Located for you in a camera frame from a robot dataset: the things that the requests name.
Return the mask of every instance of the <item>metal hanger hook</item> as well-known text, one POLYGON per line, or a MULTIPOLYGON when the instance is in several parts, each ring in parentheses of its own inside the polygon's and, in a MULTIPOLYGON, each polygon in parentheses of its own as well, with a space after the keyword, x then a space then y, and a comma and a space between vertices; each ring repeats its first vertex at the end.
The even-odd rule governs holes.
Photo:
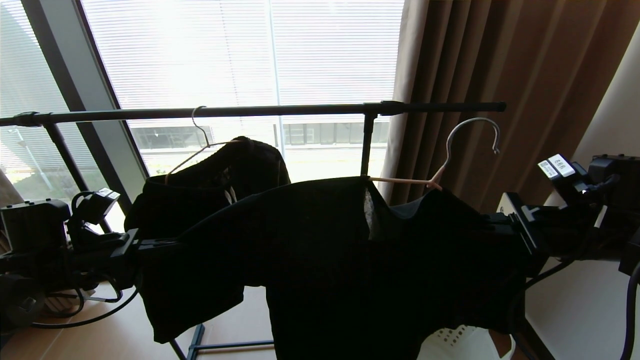
POLYGON ((191 122, 193 123, 193 125, 194 125, 195 127, 199 128, 199 129, 200 129, 200 131, 202 131, 202 133, 204 134, 204 141, 205 141, 205 143, 207 144, 207 146, 206 146, 206 147, 210 147, 210 146, 211 146, 211 144, 209 144, 209 137, 207 136, 207 132, 206 132, 203 128, 201 128, 200 126, 198 126, 198 124, 196 124, 196 119, 195 119, 196 111, 198 111, 198 110, 200 110, 200 109, 202 109, 202 108, 206 108, 206 106, 204 106, 204 105, 203 105, 203 106, 198 106, 197 108, 193 109, 193 111, 191 112, 191 122))
POLYGON ((456 127, 454 127, 453 130, 451 130, 451 132, 449 133, 449 137, 447 137, 447 159, 442 165, 443 168, 449 164, 449 159, 451 158, 451 143, 453 141, 453 136, 461 127, 474 121, 486 121, 493 126, 493 130, 495 131, 495 139, 493 140, 493 153, 500 154, 500 149, 498 149, 498 142, 500 141, 500 126, 498 126, 495 121, 486 117, 472 117, 471 119, 467 119, 456 125, 456 127))

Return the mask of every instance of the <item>white laundry basket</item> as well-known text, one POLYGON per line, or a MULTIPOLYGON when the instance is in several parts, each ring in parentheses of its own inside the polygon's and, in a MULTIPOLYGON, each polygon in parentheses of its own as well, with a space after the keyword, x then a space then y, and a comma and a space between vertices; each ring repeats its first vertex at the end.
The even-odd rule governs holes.
POLYGON ((422 343, 418 360, 510 360, 516 344, 509 337, 511 350, 500 357, 489 330, 464 325, 456 330, 441 329, 422 343))

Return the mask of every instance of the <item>curtain fold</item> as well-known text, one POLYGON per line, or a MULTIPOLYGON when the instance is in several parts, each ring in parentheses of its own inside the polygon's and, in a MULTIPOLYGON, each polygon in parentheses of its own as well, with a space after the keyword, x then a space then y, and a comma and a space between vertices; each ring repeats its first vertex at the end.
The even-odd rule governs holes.
MULTIPOLYGON (((383 177, 428 179, 462 120, 500 125, 500 154, 484 122, 457 132, 441 185, 480 211, 502 192, 543 203, 551 185, 537 162, 570 157, 600 104, 640 19, 640 2, 406 0, 394 100, 506 101, 504 113, 402 114, 391 121, 383 177)), ((426 189, 380 184, 390 204, 426 189)))
MULTIPOLYGON (((6 178, 4 172, 0 170, 0 208, 7 205, 18 204, 22 202, 22 197, 18 193, 9 179, 6 178)), ((0 231, 0 254, 4 254, 11 250, 9 247, 9 241, 7 240, 4 232, 0 231)))

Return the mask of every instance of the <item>clothes hanger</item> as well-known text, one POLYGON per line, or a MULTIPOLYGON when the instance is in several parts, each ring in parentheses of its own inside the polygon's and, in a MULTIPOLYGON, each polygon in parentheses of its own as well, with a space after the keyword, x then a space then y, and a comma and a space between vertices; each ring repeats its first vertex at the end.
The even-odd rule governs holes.
POLYGON ((428 188, 436 188, 438 190, 442 190, 442 187, 438 184, 438 182, 440 181, 440 178, 442 178, 444 169, 447 167, 447 165, 449 164, 449 160, 451 159, 451 142, 453 141, 453 136, 461 127, 474 121, 487 121, 493 126, 493 130, 495 131, 495 138, 493 139, 492 149, 494 154, 500 154, 500 149, 498 149, 498 142, 500 141, 500 126, 498 126, 495 121, 486 117, 473 117, 459 123, 458 125, 456 125, 456 127, 453 128, 453 130, 451 130, 449 136, 447 137, 447 159, 430 180, 396 179, 393 177, 370 177, 369 179, 372 181, 384 181, 387 183, 424 184, 428 188))
POLYGON ((234 143, 234 142, 242 142, 242 140, 231 140, 231 141, 227 141, 227 142, 216 142, 216 143, 209 143, 209 137, 207 136, 207 132, 201 128, 200 126, 198 126, 198 124, 196 124, 196 120, 195 120, 195 115, 196 115, 196 111, 202 109, 202 108, 206 108, 206 106, 198 106, 197 108, 193 109, 193 111, 191 112, 191 122, 193 123, 193 125, 195 127, 197 127, 200 131, 202 131, 202 133, 204 134, 204 140, 206 145, 196 151, 193 155, 191 155, 190 157, 186 158, 186 160, 184 160, 182 163, 179 163, 178 166, 176 166, 175 168, 171 169, 171 171, 169 171, 165 176, 164 176, 164 184, 168 185, 169 184, 169 175, 171 175, 172 173, 174 173, 176 170, 178 170, 181 166, 183 166, 184 164, 186 164, 189 160, 195 158, 196 156, 198 156, 198 154, 200 154, 201 152, 205 151, 206 149, 216 146, 216 145, 224 145, 226 143, 234 143))

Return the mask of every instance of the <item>black garment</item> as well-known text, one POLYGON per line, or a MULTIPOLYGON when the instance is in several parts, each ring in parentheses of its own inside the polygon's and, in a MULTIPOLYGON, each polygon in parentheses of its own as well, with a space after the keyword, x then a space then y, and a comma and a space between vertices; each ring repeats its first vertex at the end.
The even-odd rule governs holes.
MULTIPOLYGON (((206 284, 266 286, 279 359, 415 359, 442 327, 506 330, 525 254, 517 241, 474 236, 485 227, 446 190, 389 207, 363 177, 308 181, 192 227, 164 279, 184 292, 194 274, 206 284)), ((210 318, 199 311, 198 322, 210 318)))
MULTIPOLYGON (((170 175, 168 185, 164 184, 165 176, 147 179, 125 219, 125 228, 138 228, 142 240, 176 238, 228 206, 225 191, 240 200, 290 183, 276 148, 243 136, 235 140, 242 142, 226 144, 196 165, 170 175)), ((197 266, 189 266, 188 253, 181 256, 178 251, 176 260, 147 261, 139 270, 136 287, 154 328, 154 339, 160 343, 203 322, 203 318, 222 314, 243 299, 243 284, 198 272, 197 266), (174 275, 179 278, 177 283, 166 281, 174 275)))

